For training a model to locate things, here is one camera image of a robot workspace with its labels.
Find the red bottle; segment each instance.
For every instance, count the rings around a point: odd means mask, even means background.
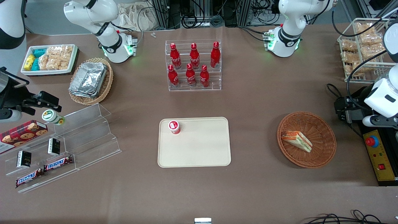
[[[188,86],[195,87],[196,86],[195,71],[193,70],[191,63],[187,64],[187,72],[185,73],[185,75],[187,76]]]
[[[176,44],[175,43],[171,43],[170,44],[170,49],[172,50],[170,52],[170,57],[172,59],[172,63],[174,65],[175,69],[180,69],[181,68],[181,57],[179,55],[179,52],[177,50]]]
[[[214,42],[213,43],[213,50],[211,50],[211,54],[210,54],[210,66],[214,69],[218,69],[220,68],[220,56],[221,56],[221,52],[219,49],[220,43],[219,42]]]
[[[179,87],[179,80],[177,77],[177,72],[174,70],[174,67],[172,65],[168,66],[169,70],[169,80],[172,88],[178,88]]]
[[[196,44],[192,43],[191,44],[191,53],[189,54],[189,56],[191,57],[191,64],[194,70],[199,68],[199,52],[196,49]]]
[[[209,72],[207,71],[206,65],[202,65],[202,71],[200,72],[200,85],[202,88],[209,87]]]

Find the cloth bag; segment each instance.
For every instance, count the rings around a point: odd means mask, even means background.
[[[159,26],[155,18],[155,9],[146,8],[150,7],[147,2],[134,2],[134,3],[119,3],[117,5],[119,8],[119,25],[123,28],[134,28],[136,31],[149,31],[157,28]]]

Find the white tray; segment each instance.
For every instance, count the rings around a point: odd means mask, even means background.
[[[76,58],[76,54],[77,54],[77,46],[74,44],[65,44],[65,45],[71,45],[73,46],[73,50],[72,50],[72,55],[70,56],[70,60],[69,60],[69,65],[68,65],[68,69],[63,69],[63,70],[47,70],[47,71],[26,71],[23,68],[23,65],[25,64],[27,57],[32,54],[33,50],[36,49],[42,49],[42,48],[48,48],[51,46],[57,46],[60,47],[62,45],[42,45],[42,46],[31,46],[28,48],[25,59],[22,63],[22,67],[21,67],[21,73],[26,75],[26,76],[46,76],[46,75],[58,75],[58,74],[64,74],[64,73],[69,73],[72,71],[73,68],[73,64],[74,64],[74,60]]]
[[[179,134],[169,130],[168,123],[171,120],[179,122]],[[160,122],[160,167],[214,167],[228,166],[230,162],[229,126],[226,118],[173,118]]]

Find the cookie box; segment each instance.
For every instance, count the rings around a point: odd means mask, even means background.
[[[0,135],[0,154],[48,132],[47,126],[31,120]]]

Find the brown table surface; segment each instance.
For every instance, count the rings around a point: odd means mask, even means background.
[[[1,223],[186,224],[211,217],[215,224],[299,224],[324,213],[351,217],[351,209],[396,222],[397,188],[376,187],[363,140],[337,119],[335,96],[325,86],[333,83],[345,94],[338,35],[331,25],[308,26],[299,49],[288,58],[264,51],[260,41],[238,28],[149,34],[136,57],[111,64],[115,79],[101,103],[112,113],[109,125],[123,152],[26,194],[17,193],[15,180],[1,175]],[[222,90],[169,92],[165,41],[213,38],[222,39]],[[28,46],[76,44],[78,64],[104,57],[94,35],[27,39]],[[28,87],[59,97],[66,115],[84,108],[69,97],[70,78],[33,77]],[[336,135],[336,155],[323,168],[299,168],[278,147],[280,120],[300,110],[322,117]],[[24,115],[22,121],[40,120],[43,111]],[[162,119],[213,116],[229,121],[229,166],[158,166]],[[1,124],[0,131],[22,121]]]

